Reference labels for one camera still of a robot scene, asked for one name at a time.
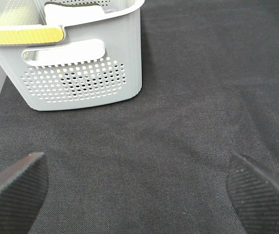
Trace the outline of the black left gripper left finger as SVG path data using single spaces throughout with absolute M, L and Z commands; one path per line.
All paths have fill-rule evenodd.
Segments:
M 49 187 L 46 155 L 31 153 L 0 173 L 0 234 L 27 234 Z

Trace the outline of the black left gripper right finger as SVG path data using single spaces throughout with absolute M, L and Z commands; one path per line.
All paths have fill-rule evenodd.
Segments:
M 248 234 L 279 234 L 279 174 L 253 158 L 233 153 L 226 188 Z

